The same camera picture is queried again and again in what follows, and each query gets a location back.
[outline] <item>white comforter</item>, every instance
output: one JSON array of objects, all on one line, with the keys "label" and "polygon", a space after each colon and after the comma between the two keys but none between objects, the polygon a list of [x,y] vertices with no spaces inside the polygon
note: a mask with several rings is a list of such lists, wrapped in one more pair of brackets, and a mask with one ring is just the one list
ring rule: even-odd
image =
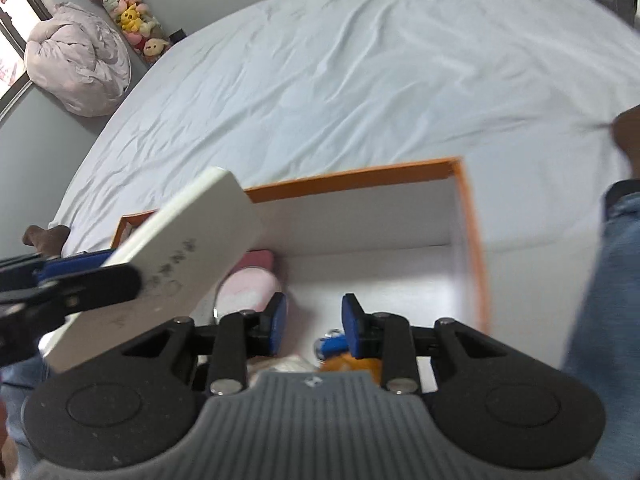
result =
[{"label": "white comforter", "polygon": [[98,250],[212,164],[254,186],[464,155],[494,334],[558,364],[638,103],[640,38],[591,0],[267,0],[154,66],[52,224]]}]

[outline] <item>open box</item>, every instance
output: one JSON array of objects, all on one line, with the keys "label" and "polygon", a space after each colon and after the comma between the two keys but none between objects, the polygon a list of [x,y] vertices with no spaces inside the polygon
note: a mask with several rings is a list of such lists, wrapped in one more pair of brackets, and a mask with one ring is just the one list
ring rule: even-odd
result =
[{"label": "open box", "polygon": [[[289,298],[281,355],[315,362],[313,341],[341,328],[342,296],[415,326],[454,317],[483,332],[488,292],[462,162],[446,158],[247,190]],[[423,389],[434,388],[428,362]]]}]

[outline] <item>mattress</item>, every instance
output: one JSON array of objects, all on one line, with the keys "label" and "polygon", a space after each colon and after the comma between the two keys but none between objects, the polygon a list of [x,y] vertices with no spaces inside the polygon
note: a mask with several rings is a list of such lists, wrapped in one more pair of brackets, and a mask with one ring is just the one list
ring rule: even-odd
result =
[{"label": "mattress", "polygon": [[108,247],[210,165],[245,187],[464,157],[493,335],[557,365],[626,172],[640,38],[591,0],[267,0],[174,46],[105,127],[52,225]]}]

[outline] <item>person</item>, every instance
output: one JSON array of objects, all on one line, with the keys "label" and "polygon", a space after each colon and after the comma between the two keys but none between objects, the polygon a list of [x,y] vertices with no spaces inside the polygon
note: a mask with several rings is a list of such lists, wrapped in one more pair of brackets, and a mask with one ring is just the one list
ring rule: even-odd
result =
[{"label": "person", "polygon": [[592,462],[612,480],[640,478],[640,105],[612,124],[631,179],[604,197],[602,246],[563,370],[592,388],[607,423]]}]

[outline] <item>hand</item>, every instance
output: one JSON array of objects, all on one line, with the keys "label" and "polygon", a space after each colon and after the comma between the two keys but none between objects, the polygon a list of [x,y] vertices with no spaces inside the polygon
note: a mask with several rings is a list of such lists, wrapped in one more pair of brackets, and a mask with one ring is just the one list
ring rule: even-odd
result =
[{"label": "hand", "polygon": [[640,178],[640,105],[615,118],[611,137],[628,157],[632,178]]}]

